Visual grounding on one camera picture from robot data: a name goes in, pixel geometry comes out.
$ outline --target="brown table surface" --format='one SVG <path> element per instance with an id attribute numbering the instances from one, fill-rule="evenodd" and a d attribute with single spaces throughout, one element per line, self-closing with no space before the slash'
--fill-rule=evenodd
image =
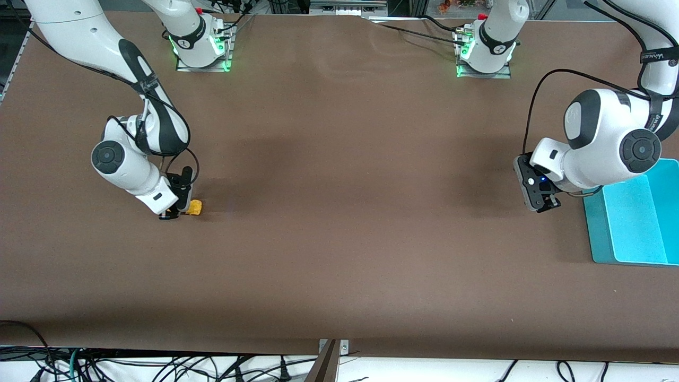
<path id="1" fill-rule="evenodd" d="M 231 73 L 177 73 L 153 14 L 109 17 L 191 124 L 204 212 L 160 222 L 97 175 L 106 117 L 142 104 L 31 40 L 0 107 L 3 319 L 78 347 L 679 359 L 677 270 L 593 263 L 582 202 L 529 212 L 511 165 L 549 70 L 635 86 L 623 27 L 529 22 L 513 78 L 476 80 L 446 43 L 351 16 L 257 16 Z M 550 79 L 529 146 L 592 87 Z"/>

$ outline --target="mounting plate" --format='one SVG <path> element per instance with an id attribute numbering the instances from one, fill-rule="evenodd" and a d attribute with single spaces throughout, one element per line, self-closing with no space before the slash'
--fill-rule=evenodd
<path id="1" fill-rule="evenodd" d="M 455 59 L 457 60 L 457 71 L 458 71 L 458 77 L 473 77 L 473 78 L 490 78 L 490 79 L 501 79 L 501 80 L 507 80 L 511 78 L 511 71 L 509 70 L 509 63 L 505 63 L 502 69 L 497 71 L 496 73 L 481 73 L 478 72 L 474 69 L 472 69 L 469 64 L 462 60 L 462 55 L 466 53 L 466 50 L 469 49 L 469 46 L 471 45 L 471 42 L 473 40 L 472 38 L 472 24 L 465 24 L 464 27 L 462 28 L 457 28 L 453 32 L 453 40 L 454 41 L 462 41 L 465 43 L 465 45 L 455 45 Z"/>
<path id="2" fill-rule="evenodd" d="M 323 350 L 323 347 L 325 346 L 325 343 L 328 342 L 327 339 L 319 340 L 318 341 L 318 354 L 321 353 Z M 349 340 L 339 340 L 339 354 L 340 355 L 347 355 L 349 354 Z"/>
<path id="3" fill-rule="evenodd" d="M 233 22 L 224 22 L 224 25 L 229 27 L 233 25 Z M 234 58 L 234 45 L 236 43 L 236 29 L 238 27 L 233 26 L 230 28 L 231 29 L 228 29 L 224 32 L 224 37 L 226 37 L 226 39 L 221 43 L 218 43 L 224 44 L 224 55 L 222 57 L 219 57 L 215 62 L 212 63 L 212 65 L 202 68 L 194 68 L 186 65 L 181 59 L 179 59 L 177 53 L 175 53 L 175 56 L 177 56 L 177 71 L 197 71 L 207 73 L 223 73 L 231 71 L 231 61 Z"/>

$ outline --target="blue bin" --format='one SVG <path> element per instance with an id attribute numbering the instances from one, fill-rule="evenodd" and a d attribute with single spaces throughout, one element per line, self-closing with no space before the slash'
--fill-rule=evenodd
<path id="1" fill-rule="evenodd" d="M 679 266 L 679 162 L 584 199 L 592 258 L 602 264 Z"/>

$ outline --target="black joint cap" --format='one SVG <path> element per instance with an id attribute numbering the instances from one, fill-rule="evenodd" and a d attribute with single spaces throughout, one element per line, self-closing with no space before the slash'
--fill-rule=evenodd
<path id="1" fill-rule="evenodd" d="M 660 139 L 644 128 L 629 132 L 620 144 L 620 159 L 635 174 L 648 171 L 660 159 Z"/>
<path id="2" fill-rule="evenodd" d="M 104 174 L 115 173 L 125 160 L 125 150 L 116 141 L 99 142 L 92 150 L 92 165 Z"/>

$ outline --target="yellow object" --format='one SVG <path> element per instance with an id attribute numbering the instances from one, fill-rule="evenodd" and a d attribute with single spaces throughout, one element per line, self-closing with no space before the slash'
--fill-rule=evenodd
<path id="1" fill-rule="evenodd" d="M 198 199 L 194 199 L 189 204 L 189 209 L 186 210 L 187 215 L 200 215 L 201 210 L 203 210 L 203 202 Z"/>

